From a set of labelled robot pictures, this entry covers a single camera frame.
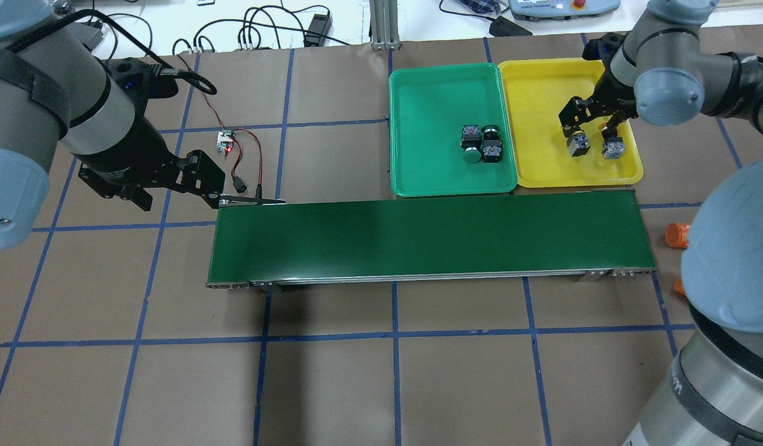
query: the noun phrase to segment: green push button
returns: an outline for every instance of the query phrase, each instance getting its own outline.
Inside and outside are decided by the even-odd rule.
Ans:
[[[464,162],[467,164],[477,163],[481,160],[481,151],[475,147],[467,147],[467,149],[464,150],[463,158]]]

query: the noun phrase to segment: orange object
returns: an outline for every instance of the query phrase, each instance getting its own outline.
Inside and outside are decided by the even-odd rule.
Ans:
[[[687,297],[687,291],[684,290],[684,283],[681,281],[681,276],[676,278],[676,282],[673,282],[673,291]]]
[[[665,229],[665,241],[671,248],[687,248],[688,234],[690,234],[690,223],[671,223]]]

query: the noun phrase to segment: conveyor belt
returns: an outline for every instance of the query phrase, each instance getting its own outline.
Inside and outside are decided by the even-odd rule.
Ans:
[[[208,286],[655,271],[630,190],[220,209]]]

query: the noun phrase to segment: black wire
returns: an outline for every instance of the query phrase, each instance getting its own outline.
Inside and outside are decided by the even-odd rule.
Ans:
[[[248,17],[250,11],[254,11],[254,12],[252,12],[252,17],[249,19],[249,25],[250,26],[252,26],[252,20],[255,19],[255,15],[258,12],[263,12],[264,14],[266,14],[266,17],[269,17],[269,22],[271,22],[271,25],[277,26],[277,23],[274,22],[274,18],[271,17],[271,14],[269,14],[269,12],[266,12],[265,9],[257,8],[256,6],[253,6],[252,8],[248,8],[248,9],[246,9],[245,12],[243,12],[243,19],[244,20],[246,20],[246,18]],[[247,43],[247,45],[250,45],[250,43],[252,43],[252,33],[251,33],[251,31],[249,31],[248,33],[245,33],[245,37],[243,37],[243,41],[245,43],[246,43],[246,37],[247,36],[249,36],[249,43]],[[277,38],[277,48],[282,47],[282,43],[280,43],[280,33],[279,33],[279,31],[277,31],[276,28],[274,29],[274,37]]]
[[[306,8],[297,9],[296,11],[291,11],[291,12],[293,12],[294,14],[297,14],[298,12],[304,12],[304,11],[307,11],[307,9],[313,9],[313,8],[324,8],[327,11],[327,17],[331,16],[331,11],[329,10],[329,8],[327,8],[324,5],[311,5]]]
[[[175,42],[172,43],[172,54],[176,54],[175,53],[175,47],[178,46],[178,43],[181,43],[181,42],[183,42],[184,45],[186,45],[186,47],[189,48],[189,53],[194,53],[194,50],[191,49],[191,45],[189,45],[188,40],[186,40],[186,39],[178,39],[178,40],[175,40]]]
[[[153,48],[153,28],[150,26],[150,23],[147,23],[147,20],[144,20],[144,18],[139,17],[134,14],[125,14],[124,12],[117,12],[116,14],[109,14],[107,17],[133,17],[136,19],[141,20],[141,22],[144,22],[144,25],[147,26],[147,34],[150,35],[150,42],[147,44],[148,48]]]
[[[439,10],[442,12],[447,12],[447,14],[453,14],[457,16],[484,18],[486,20],[489,20],[489,22],[494,22],[494,19],[491,17],[481,16],[478,14],[464,14],[464,12],[448,11],[447,9],[442,8],[442,4],[444,2],[445,0],[439,0]]]
[[[115,29],[112,28],[111,26],[109,27],[109,29],[112,30],[112,35],[115,36],[115,44],[112,45],[112,53],[109,53],[109,57],[107,57],[107,65],[109,64],[110,61],[112,61],[112,58],[115,57],[115,53],[118,52],[118,32],[115,31]]]
[[[243,44],[243,45],[245,45],[245,46],[246,46],[246,48],[247,48],[247,49],[249,49],[249,48],[250,48],[250,46],[251,46],[251,45],[249,45],[249,43],[248,43],[248,42],[246,42],[246,38],[245,38],[245,37],[246,37],[246,36],[245,36],[245,30],[246,30],[247,28],[249,28],[249,33],[250,33],[249,42],[252,42],[252,34],[251,34],[251,33],[252,33],[252,31],[255,31],[255,33],[257,33],[257,34],[258,34],[258,42],[257,42],[257,43],[255,43],[255,46],[254,46],[254,47],[252,47],[252,49],[258,49],[258,48],[260,48],[260,42],[261,42],[261,40],[262,40],[262,37],[261,37],[261,35],[260,35],[260,31],[258,31],[258,29],[257,29],[257,28],[255,28],[254,26],[250,26],[250,25],[244,25],[244,26],[242,26],[242,27],[241,27],[241,29],[239,29],[239,30],[238,30],[238,35],[237,35],[237,39],[238,39],[238,46],[241,46],[241,45]]]
[[[205,29],[205,28],[207,28],[207,27],[209,27],[211,25],[215,25],[217,23],[223,23],[223,22],[239,22],[239,23],[245,23],[245,24],[249,23],[246,20],[241,20],[240,18],[220,18],[219,20],[213,20],[212,22],[208,22],[205,25],[201,26],[201,28],[197,31],[196,35],[199,35],[200,33],[203,32],[203,29]],[[300,31],[300,29],[296,29],[296,28],[288,28],[287,26],[279,26],[279,25],[266,25],[265,23],[253,23],[252,25],[253,26],[263,26],[263,28],[279,28],[279,29],[285,29],[287,31]],[[315,37],[324,37],[325,39],[333,40],[334,42],[337,42],[337,43],[342,43],[342,45],[351,45],[351,43],[343,42],[340,39],[336,39],[334,37],[326,36],[325,34],[314,33],[313,31],[308,31],[307,34],[315,36]]]
[[[130,40],[133,45],[136,45],[136,47],[144,51],[148,56],[155,60],[155,62],[160,63],[165,68],[174,69],[174,67],[172,67],[169,62],[166,62],[166,60],[160,58],[158,54],[153,53],[150,48],[144,46],[142,42],[139,42],[139,40],[136,39],[136,37],[132,36],[128,31],[126,31],[126,29],[118,25],[118,23],[116,23],[112,17],[107,16],[103,12],[96,11],[95,9],[82,9],[81,11],[72,12],[72,14],[68,14],[67,16],[62,17],[61,19],[56,20],[56,22],[49,23],[46,26],[35,29],[31,33],[25,34],[24,37],[21,37],[20,39],[11,43],[5,49],[11,53],[20,53],[20,51],[27,49],[28,47],[34,45],[34,43],[39,42],[41,39],[56,33],[60,29],[65,28],[65,26],[70,25],[70,23],[73,23],[76,20],[82,19],[84,17],[96,17],[101,19],[102,22],[112,27],[113,30],[119,31],[120,34]],[[202,91],[203,93],[217,93],[217,89],[214,87],[214,84],[211,84],[208,79],[200,76],[200,74],[197,74],[194,71],[191,71],[189,76],[186,76],[185,78],[181,77],[181,79],[185,80],[187,84],[191,84],[194,88]]]
[[[211,39],[208,37],[200,36],[200,38],[197,40],[197,46],[200,47],[201,50],[205,51],[205,48],[203,48],[203,39],[208,40],[208,45],[211,45],[211,51],[216,53],[217,48],[214,48],[214,42],[211,42]]]

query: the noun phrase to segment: light blue joint cover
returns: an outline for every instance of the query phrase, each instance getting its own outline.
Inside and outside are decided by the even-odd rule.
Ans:
[[[704,105],[704,87],[692,74],[676,68],[651,68],[634,82],[637,113],[654,125],[690,121]]]
[[[0,39],[42,22],[52,11],[45,0],[0,0]]]
[[[680,25],[701,26],[709,20],[720,0],[650,0],[648,10],[657,17]]]
[[[0,249],[30,235],[47,192],[48,174],[40,164],[0,149]]]
[[[763,161],[710,195],[687,239],[681,273],[690,302],[723,327],[763,333]]]

